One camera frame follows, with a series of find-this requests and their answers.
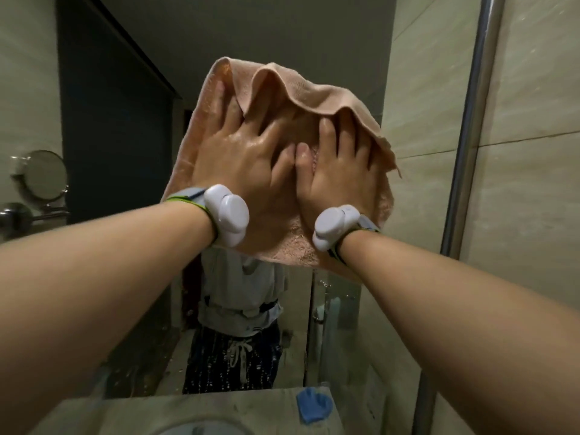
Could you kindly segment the white sink basin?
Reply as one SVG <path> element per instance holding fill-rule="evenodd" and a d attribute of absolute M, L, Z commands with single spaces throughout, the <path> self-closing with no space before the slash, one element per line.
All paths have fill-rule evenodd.
<path fill-rule="evenodd" d="M 200 419 L 176 424 L 154 435 L 254 435 L 242 424 L 226 419 Z"/>

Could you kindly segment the round chrome swivel mirror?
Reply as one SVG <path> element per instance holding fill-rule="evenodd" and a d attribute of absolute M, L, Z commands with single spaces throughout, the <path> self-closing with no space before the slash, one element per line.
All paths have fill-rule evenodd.
<path fill-rule="evenodd" d="M 50 150 L 32 150 L 11 157 L 11 183 L 19 201 L 0 200 L 0 238 L 23 237 L 35 225 L 66 221 L 69 174 L 63 158 Z"/>

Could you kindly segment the person's right forearm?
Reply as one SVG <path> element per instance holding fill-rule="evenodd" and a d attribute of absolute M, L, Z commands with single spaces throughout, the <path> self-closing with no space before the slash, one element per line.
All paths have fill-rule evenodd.
<path fill-rule="evenodd" d="M 580 435 L 580 312 L 379 233 L 338 252 L 479 435 Z"/>

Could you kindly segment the person's left hand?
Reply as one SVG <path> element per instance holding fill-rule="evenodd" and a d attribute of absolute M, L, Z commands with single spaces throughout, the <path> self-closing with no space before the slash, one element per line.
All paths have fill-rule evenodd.
<path fill-rule="evenodd" d="M 270 191 L 272 167 L 279 153 L 288 145 L 286 131 L 294 122 L 295 106 L 279 96 L 274 82 L 265 82 L 259 93 L 274 93 L 267 123 L 270 140 L 243 140 L 243 115 L 237 99 L 227 93 L 227 112 L 223 128 L 214 136 L 203 136 L 192 175 L 192 185 L 209 188 L 226 186 L 246 202 L 250 218 L 267 211 L 279 192 Z"/>

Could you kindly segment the person's right hand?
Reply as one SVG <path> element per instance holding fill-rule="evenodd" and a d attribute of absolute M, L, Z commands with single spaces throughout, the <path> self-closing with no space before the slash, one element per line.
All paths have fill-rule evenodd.
<path fill-rule="evenodd" d="M 376 219 L 375 204 L 385 174 L 369 175 L 371 150 L 380 150 L 373 138 L 358 124 L 355 154 L 338 154 L 339 116 L 320 118 L 315 169 L 320 174 L 318 195 L 297 195 L 301 217 L 313 231 L 317 217 L 326 209 L 352 205 L 361 214 Z"/>

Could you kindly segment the blue cloth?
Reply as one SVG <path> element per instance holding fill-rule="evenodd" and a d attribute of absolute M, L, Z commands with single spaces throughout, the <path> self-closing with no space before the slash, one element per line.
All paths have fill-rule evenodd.
<path fill-rule="evenodd" d="M 301 423 L 309 425 L 328 419 L 334 409 L 332 398 L 308 387 L 296 395 L 296 405 Z"/>

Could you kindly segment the chrome vertical pole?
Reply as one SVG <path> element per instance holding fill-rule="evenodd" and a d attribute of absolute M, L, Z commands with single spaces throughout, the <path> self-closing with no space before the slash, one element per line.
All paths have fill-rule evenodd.
<path fill-rule="evenodd" d="M 459 261 L 505 0 L 481 0 L 440 255 Z"/>

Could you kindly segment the person's left forearm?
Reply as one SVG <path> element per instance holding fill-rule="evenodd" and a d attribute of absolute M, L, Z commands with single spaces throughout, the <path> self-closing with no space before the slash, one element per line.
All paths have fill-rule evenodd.
<path fill-rule="evenodd" d="M 0 246 L 0 435 L 25 435 L 81 388 L 214 239 L 169 201 Z"/>

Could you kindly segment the large wall mirror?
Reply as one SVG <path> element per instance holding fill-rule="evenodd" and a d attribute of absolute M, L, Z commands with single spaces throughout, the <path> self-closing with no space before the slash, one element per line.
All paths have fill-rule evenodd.
<path fill-rule="evenodd" d="M 352 90 L 376 121 L 395 0 L 56 0 L 74 224 L 158 202 L 220 57 Z"/>

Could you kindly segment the peach terry towel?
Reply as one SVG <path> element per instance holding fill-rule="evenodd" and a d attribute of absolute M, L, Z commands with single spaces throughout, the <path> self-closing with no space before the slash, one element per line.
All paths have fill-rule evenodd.
<path fill-rule="evenodd" d="M 282 139 L 282 146 L 306 143 L 314 162 L 318 150 L 320 117 L 332 117 L 342 109 L 348 109 L 353 115 L 354 123 L 365 130 L 381 149 L 386 171 L 398 170 L 395 153 L 387 139 L 382 136 L 380 125 L 364 103 L 350 90 L 312 83 L 298 72 L 276 63 L 259 64 L 223 57 L 215 61 L 201 87 L 162 200 L 190 186 L 199 145 L 207 125 L 208 108 L 218 81 L 224 83 L 226 93 L 236 96 L 244 113 L 249 110 L 262 83 L 276 81 L 280 101 L 291 102 L 295 108 L 300 109 L 296 120 L 289 127 L 288 134 Z M 256 219 L 250 219 L 249 231 L 237 251 L 262 261 L 326 270 L 354 283 L 361 283 L 338 260 L 316 250 L 311 238 L 312 233 L 305 231 L 301 219 L 296 198 L 296 180 L 290 175 L 267 209 Z"/>

